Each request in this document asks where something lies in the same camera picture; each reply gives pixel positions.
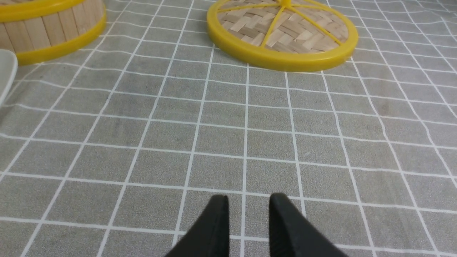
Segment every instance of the white bowl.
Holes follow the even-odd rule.
[[[10,91],[16,72],[16,55],[12,51],[0,49],[0,107]]]

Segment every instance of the yellow plastic spoke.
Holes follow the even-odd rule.
[[[276,14],[275,18],[271,22],[271,25],[268,28],[268,31],[266,32],[265,37],[263,38],[263,41],[262,41],[262,44],[260,45],[260,47],[265,47],[266,41],[267,41],[268,37],[270,36],[271,32],[273,31],[273,27],[275,26],[276,22],[279,19],[279,16],[281,16],[281,14],[285,8],[286,8],[285,6],[282,6],[281,9],[279,9],[279,12]]]
[[[317,24],[315,21],[311,20],[310,18],[306,17],[306,15],[304,15],[303,13],[301,13],[300,11],[298,11],[297,9],[293,8],[293,7],[288,7],[289,10],[291,11],[294,11],[295,13],[297,13],[298,15],[300,15],[303,19],[307,20],[309,23],[313,24],[316,28],[318,28],[319,30],[321,30],[325,35],[329,36],[331,39],[333,39],[337,44],[339,45],[342,45],[343,43],[341,43],[332,33],[328,32],[326,29],[324,29],[323,27],[321,27],[319,24]]]
[[[265,4],[265,5],[244,5],[244,6],[235,6],[226,9],[219,9],[218,12],[241,10],[246,8],[263,8],[263,7],[278,7],[279,4]]]

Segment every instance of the bamboo slat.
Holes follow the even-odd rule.
[[[0,48],[14,52],[13,44],[4,24],[0,24]]]
[[[43,16],[43,23],[51,46],[65,42],[65,33],[62,24],[60,23],[58,13]]]

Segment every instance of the woven bamboo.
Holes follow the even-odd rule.
[[[0,0],[0,7],[31,1],[33,0]],[[0,22],[0,48],[18,54],[65,43],[97,25],[104,12],[102,0],[85,0],[51,15]]]
[[[281,9],[280,6],[261,6],[274,4],[277,2],[271,0],[231,0],[219,9],[218,20],[232,35],[249,44],[261,46],[273,19]],[[243,6],[243,9],[230,10],[230,8],[238,6]],[[304,19],[294,10],[286,8],[277,18],[271,34],[266,40],[265,48],[298,54],[320,53],[339,46],[334,38],[340,43],[347,40],[347,26],[335,14],[302,0],[292,1],[292,6],[325,31]]]

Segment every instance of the white grid line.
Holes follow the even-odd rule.
[[[323,71],[321,71],[321,75],[322,75],[322,79],[324,80],[325,91],[327,92],[327,97],[329,98],[330,105],[332,106],[333,115],[335,116],[336,128],[338,130],[341,147],[343,148],[346,165],[348,166],[349,176],[351,177],[351,182],[352,182],[352,186],[354,188],[354,193],[356,195],[357,203],[359,204],[359,210],[360,210],[360,214],[361,214],[361,217],[363,220],[363,225],[365,227],[365,232],[367,234],[368,243],[370,244],[370,247],[374,247],[373,238],[372,238],[372,235],[370,232],[370,227],[368,226],[367,216],[365,215],[365,210],[363,209],[363,207],[361,205],[362,201],[361,201],[360,193],[359,193],[359,190],[357,187],[356,178],[354,177],[354,172],[352,171],[351,162],[349,161],[349,155],[347,153],[347,149],[346,149],[345,142],[343,139],[343,133],[342,133],[341,127],[340,127],[340,120],[338,119],[338,114],[336,113],[335,105],[333,104],[332,96],[329,92],[329,87],[327,85],[327,79],[325,78]],[[373,257],[377,257],[375,250],[372,250],[372,255],[373,255]]]
[[[376,42],[375,42],[375,45],[376,45],[376,47],[378,48],[378,50],[380,50],[380,48],[379,48],[379,46],[378,46],[378,44],[377,44]],[[384,55],[381,53],[381,51],[379,51],[379,53],[381,54],[381,57],[384,59],[384,61],[387,63],[387,61],[386,61]],[[359,70],[358,70],[358,68],[357,68],[357,66],[356,66],[355,64],[354,64],[354,68],[356,69],[357,73],[359,74]],[[388,68],[389,68],[390,73],[392,74],[392,76],[393,76],[394,78],[396,78],[396,77],[395,77],[395,74],[394,74],[393,71],[392,71],[392,68],[389,67],[389,66],[388,66]],[[368,90],[367,90],[367,87],[365,86],[365,83],[363,82],[362,79],[360,79],[360,81],[361,81],[361,83],[362,83],[362,85],[363,85],[365,91],[368,93]],[[403,91],[403,89],[401,88],[400,83],[398,83],[398,86],[399,86],[399,88],[401,89],[403,95],[404,95],[405,98],[406,98],[406,94],[405,94],[405,92]],[[375,113],[377,113],[377,111],[376,111],[376,109],[375,109],[375,107],[374,107],[374,105],[373,105],[373,102],[371,101],[371,98],[368,98],[368,100],[369,100],[369,102],[370,102],[370,105],[371,105],[373,111],[374,111]],[[414,111],[414,109],[413,109],[411,103],[409,103],[409,106],[411,107],[412,111],[415,113],[415,111]],[[382,121],[380,118],[379,118],[379,122],[381,123],[381,126],[382,126],[382,128],[383,128],[384,138],[385,138],[386,140],[388,140],[388,137],[387,137],[387,134],[386,134],[386,129],[385,129],[384,123],[383,123],[383,121]],[[388,143],[388,145],[389,145],[389,148],[390,148],[390,150],[391,150],[391,152],[392,152],[392,154],[393,154],[393,157],[394,157],[394,159],[395,159],[395,162],[396,162],[396,164],[397,164],[397,167],[399,168],[400,171],[402,171],[400,162],[398,161],[397,154],[395,153],[395,150],[393,149],[392,144]],[[417,203],[416,203],[416,201],[415,201],[414,195],[413,195],[413,193],[412,193],[412,191],[411,191],[411,188],[409,187],[408,181],[406,180],[406,177],[405,177],[404,173],[401,172],[400,175],[401,175],[401,177],[402,177],[402,179],[403,179],[403,182],[404,182],[404,184],[405,184],[405,186],[406,186],[406,188],[407,188],[407,190],[408,190],[409,196],[410,196],[410,198],[411,198],[411,200],[412,200],[412,202],[413,202],[414,207],[417,208]],[[425,225],[425,222],[424,222],[424,219],[423,219],[423,217],[422,217],[422,214],[420,213],[420,211],[419,211],[418,209],[416,210],[416,212],[417,212],[417,214],[418,214],[418,216],[419,216],[419,219],[420,219],[420,222],[421,222],[421,224],[422,224],[422,226],[423,226],[423,228],[424,228],[424,231],[425,231],[425,233],[427,234],[427,238],[429,239],[430,244],[431,244],[432,247],[433,247],[433,250],[434,250],[435,252],[437,252],[438,249],[437,249],[437,247],[436,247],[436,245],[435,245],[435,243],[434,243],[434,241],[433,241],[433,239],[432,239],[432,237],[431,237],[431,235],[430,235],[430,233],[429,233],[429,231],[428,231],[428,229],[427,229],[427,226]]]
[[[28,178],[37,178],[37,179],[52,179],[52,180],[63,180],[64,179],[63,177],[56,177],[56,176],[34,175],[34,174],[14,173],[14,172],[9,172],[7,174],[7,176],[28,177]],[[84,182],[84,183],[105,184],[105,185],[124,185],[124,182],[94,180],[94,179],[84,179],[84,178],[74,178],[74,177],[68,177],[66,180],[73,181],[73,182]],[[128,183],[126,183],[126,185],[129,187],[152,187],[152,188],[184,190],[184,186],[169,186],[169,185],[144,184],[144,183],[133,183],[133,182],[128,182]],[[265,198],[270,197],[270,195],[266,194],[266,193],[243,192],[243,191],[225,190],[225,189],[187,187],[187,190],[188,191],[217,193],[217,194],[237,194],[237,195],[246,194],[249,196],[257,196],[257,197],[265,197]],[[294,199],[294,200],[300,200],[300,201],[304,200],[304,201],[309,201],[309,202],[337,203],[337,204],[347,204],[347,205],[357,205],[357,206],[361,205],[363,207],[396,208],[396,209],[420,210],[420,211],[425,211],[425,212],[442,213],[442,214],[457,214],[457,210],[431,209],[431,208],[422,208],[422,207],[416,208],[414,206],[408,206],[408,205],[384,204],[384,203],[364,203],[364,202],[359,203],[359,202],[352,202],[352,201],[345,201],[345,200],[313,198],[313,197],[299,197],[299,196],[288,196],[288,197],[290,199]]]
[[[208,88],[208,79],[209,79],[209,75],[210,75],[210,72],[211,72],[211,61],[213,59],[213,55],[214,55],[214,46],[213,46],[213,49],[211,51],[210,64],[208,65],[205,86],[204,86],[204,89],[203,89],[202,101],[201,101],[201,104],[200,104],[197,123],[196,123],[196,126],[195,126],[195,133],[194,133],[194,138],[193,138],[193,142],[192,142],[192,150],[191,150],[191,154],[190,154],[190,157],[189,157],[189,163],[187,165],[186,180],[184,182],[184,188],[183,188],[183,191],[182,191],[181,203],[180,203],[179,212],[178,212],[178,219],[176,221],[176,226],[175,226],[176,234],[173,237],[173,243],[172,243],[173,246],[178,242],[178,234],[177,234],[177,232],[180,230],[181,220],[182,220],[182,216],[183,216],[183,213],[184,213],[184,206],[185,206],[185,202],[186,202],[187,189],[189,188],[189,180],[190,180],[191,172],[192,172],[192,163],[194,161],[195,148],[197,147],[198,133],[199,133],[199,130],[200,130],[200,125],[201,125],[201,120],[202,120],[203,107],[204,107],[206,92],[207,92],[207,88]]]
[[[246,66],[246,89],[245,89],[245,107],[244,107],[244,143],[243,143],[243,185],[242,185],[242,195],[241,195],[241,229],[240,235],[241,240],[239,243],[239,255],[244,257],[244,245],[246,237],[246,184],[248,176],[248,124],[249,124],[249,67]]]
[[[289,105],[289,118],[290,118],[290,125],[291,125],[291,134],[292,134],[292,144],[293,144],[293,151],[294,151],[294,159],[295,159],[295,169],[297,171],[297,182],[298,182],[298,193],[300,197],[303,197],[303,186],[302,186],[302,173],[300,170],[300,162],[298,160],[298,147],[297,147],[297,137],[296,137],[296,131],[295,131],[295,122],[293,119],[293,109],[292,109],[292,104],[290,100],[290,89],[289,89],[289,79],[287,77],[287,72],[284,72],[284,78],[285,78],[285,83],[286,83],[286,89],[287,89],[287,104]],[[301,206],[301,211],[303,216],[306,217],[306,206],[305,206],[305,201],[301,200],[300,201],[300,206]]]
[[[220,102],[220,101],[203,101],[203,102],[218,102],[218,103],[225,103],[225,102]],[[41,109],[41,108],[36,108],[36,107],[27,107],[22,104],[15,104],[12,106],[19,106],[22,108],[26,109],[31,109],[31,110],[36,110],[36,111],[41,111],[41,112],[47,112],[49,111],[48,109]],[[249,105],[249,107],[264,107],[264,106],[256,106],[256,105]],[[313,109],[303,109],[303,108],[292,108],[292,110],[306,110],[306,111],[316,111],[316,112],[331,112],[331,111],[322,111],[322,110],[313,110]],[[129,116],[119,116],[119,115],[111,115],[111,114],[94,114],[94,113],[82,113],[82,112],[71,112],[71,111],[63,111],[63,110],[51,110],[51,112],[54,113],[65,113],[65,114],[72,114],[72,115],[83,115],[83,116],[93,116],[93,117],[106,117],[106,118],[122,118],[122,119],[130,119],[130,120],[140,120],[140,121],[155,121],[155,122],[166,122],[166,123],[176,123],[176,124],[191,124],[191,125],[196,125],[196,122],[185,122],[185,121],[177,121],[177,120],[165,120],[165,119],[149,119],[149,118],[140,118],[140,117],[129,117]],[[336,112],[340,114],[353,114],[353,115],[361,115],[364,116],[363,114],[360,113],[353,113],[353,112]],[[395,119],[392,117],[383,117],[379,115],[365,115],[368,117],[377,117],[377,118],[385,118],[385,119]],[[457,124],[452,124],[452,123],[436,123],[436,124],[445,124],[445,125],[453,125],[457,126]],[[243,127],[237,127],[237,126],[228,126],[228,125],[219,125],[219,124],[211,124],[211,123],[201,123],[201,125],[204,126],[209,126],[209,127],[219,127],[219,128],[225,128],[225,129],[244,129]],[[268,129],[260,129],[260,128],[247,128],[249,131],[259,131],[259,132],[269,132],[269,133],[278,133],[278,134],[298,134],[298,135],[306,135],[306,136],[314,136],[314,137],[324,137],[324,138],[340,138],[338,135],[331,135],[331,134],[314,134],[314,133],[307,133],[307,132],[292,132],[292,131],[282,131],[282,130],[268,130]],[[53,140],[53,139],[46,139],[46,138],[32,138],[32,137],[18,137],[18,136],[10,136],[4,133],[0,133],[0,137],[5,137],[5,138],[10,138],[10,139],[26,139],[26,140],[32,140],[32,141],[55,141],[55,142],[62,142],[62,143],[67,143],[67,144],[80,144],[80,142],[75,142],[75,141],[64,141],[64,140]],[[437,148],[437,149],[450,149],[450,150],[457,150],[457,147],[452,147],[452,146],[444,146],[444,145],[425,145],[425,144],[418,144],[418,143],[410,143],[410,142],[400,142],[400,141],[390,141],[390,140],[381,140],[381,139],[363,139],[363,138],[356,138],[356,137],[349,137],[349,136],[342,136],[344,139],[349,139],[349,140],[357,140],[361,142],[377,142],[377,143],[392,143],[392,144],[398,144],[398,145],[411,145],[411,146],[420,146],[420,147],[427,147],[427,148]]]
[[[151,21],[149,22],[149,26],[151,26],[152,23],[154,22],[154,18],[155,18],[155,16],[153,16],[153,17],[151,18]],[[110,95],[109,95],[109,97],[108,97],[108,100],[107,100],[105,106],[100,110],[100,114],[102,114],[103,111],[104,111],[104,109],[107,107],[107,104],[108,104],[108,102],[109,102],[109,100],[110,100],[112,94],[114,93],[114,91],[116,90],[117,86],[119,85],[119,82],[121,81],[123,75],[125,74],[125,71],[127,70],[128,66],[130,65],[131,61],[133,60],[135,53],[136,53],[136,52],[138,51],[138,49],[140,48],[141,43],[143,42],[144,38],[146,37],[146,35],[147,35],[148,31],[149,31],[149,26],[148,26],[147,29],[144,31],[142,38],[139,40],[139,42],[138,42],[138,44],[137,44],[135,50],[132,52],[132,54],[131,54],[129,60],[128,60],[127,63],[125,64],[124,69],[122,70],[122,73],[119,75],[119,78],[117,79],[116,84],[115,84],[114,87],[113,87],[113,91],[110,93]],[[171,62],[172,62],[172,61],[170,61],[170,64],[169,64],[169,67],[168,67],[167,72],[170,70]],[[161,94],[161,92],[162,92],[163,85],[165,84],[165,80],[166,80],[166,77],[163,78],[162,86],[160,87],[158,96],[160,96],[160,94]],[[155,101],[154,101],[154,106],[153,106],[153,108],[152,108],[152,110],[151,110],[151,113],[150,113],[150,115],[149,115],[149,119],[152,118],[152,115],[153,115],[153,113],[154,113],[154,111],[155,111],[155,109],[156,109],[156,107],[157,107],[157,102],[158,102],[158,100],[159,100],[159,99],[156,98]],[[127,183],[128,183],[128,181],[129,181],[129,179],[130,179],[130,176],[131,176],[132,171],[133,171],[133,167],[135,166],[135,163],[136,163],[137,158],[138,158],[138,155],[139,155],[140,147],[142,147],[142,145],[143,145],[144,138],[146,137],[146,133],[147,133],[148,128],[149,128],[149,124],[150,124],[150,120],[149,120],[149,119],[148,119],[148,121],[146,122],[146,125],[145,125],[145,127],[144,127],[144,129],[143,129],[143,133],[142,133],[140,142],[139,142],[139,144],[138,144],[138,148],[135,150],[135,154],[134,154],[134,156],[133,156],[132,162],[130,163],[130,167],[129,167],[129,170],[128,170],[127,175],[126,175],[126,177],[125,177],[125,180],[124,180],[124,183],[123,183],[123,185],[122,185],[121,191],[120,191],[120,193],[119,193],[119,196],[117,197],[116,205],[114,206],[113,212],[111,213],[110,220],[109,220],[109,223],[108,223],[109,226],[112,226],[112,225],[113,225],[114,219],[116,218],[117,211],[119,210],[119,206],[120,206],[120,204],[121,204],[121,202],[122,202],[122,198],[123,198],[124,193],[125,193],[125,190],[126,190],[126,188],[127,188]],[[107,242],[107,240],[108,240],[108,236],[109,236],[109,234],[110,234],[110,231],[111,231],[110,229],[107,229],[107,230],[105,231],[105,234],[104,234],[104,236],[103,236],[103,239],[102,239],[102,241],[101,241],[101,243],[100,243],[100,247],[99,247],[99,249],[98,249],[97,257],[101,257],[101,255],[102,255],[102,253],[103,253],[103,250],[105,249],[105,245],[106,245],[106,242]]]
[[[150,58],[150,59],[163,59],[163,58],[157,58],[157,57],[154,57],[154,56],[149,56],[148,58]],[[180,60],[180,61],[195,62],[195,63],[201,62],[201,61],[190,61],[190,60]],[[49,63],[49,64],[43,64],[43,65],[50,65],[50,64],[64,64],[64,65],[75,66],[75,67],[79,67],[79,66],[80,66],[80,65],[78,65],[78,64],[70,64],[70,63]],[[224,66],[235,66],[235,67],[238,67],[237,65],[233,65],[233,64],[223,64],[223,63],[213,63],[213,64],[224,65]],[[381,65],[381,66],[387,66],[387,65],[385,65],[385,64],[380,64],[380,63],[369,63],[369,64],[376,64],[376,65]],[[398,66],[398,67],[400,67],[400,68],[409,68],[409,69],[412,69],[411,67],[403,67],[403,66]],[[87,66],[84,66],[83,68],[84,68],[84,69],[88,69],[88,70],[113,70],[113,71],[122,71],[121,69],[115,69],[115,68],[91,68],[91,67],[87,67]],[[137,74],[137,75],[144,75],[144,76],[152,76],[152,77],[164,77],[163,75],[146,74],[146,73],[139,73],[139,72],[135,72],[135,71],[126,71],[126,73]],[[339,74],[328,74],[328,73],[326,73],[326,72],[324,72],[324,73],[325,73],[326,76],[359,79],[359,77],[357,77],[357,76],[339,75]],[[303,73],[303,74],[315,75],[316,73]],[[170,78],[176,78],[176,79],[205,81],[204,79],[195,79],[195,78],[187,78],[187,77],[175,77],[175,76],[169,76],[169,77],[170,77]],[[388,81],[388,82],[399,82],[399,83],[411,84],[411,85],[433,86],[432,84],[427,84],[427,83],[418,83],[418,82],[410,82],[410,81],[398,81],[398,80],[390,80],[390,79],[380,79],[380,78],[377,78],[377,77],[361,77],[361,78],[362,78],[362,79],[366,79],[366,80],[370,79],[370,80],[381,80],[381,81]],[[230,81],[220,81],[220,80],[209,80],[209,81],[210,81],[210,82],[219,82],[219,83],[231,84],[231,85],[240,85],[240,86],[243,86],[243,85],[244,85],[243,83],[236,83],[236,82],[230,82]],[[261,85],[252,85],[252,86],[276,88],[276,87],[272,87],[272,86],[261,86]],[[457,88],[457,86],[448,86],[448,85],[436,85],[436,86]]]

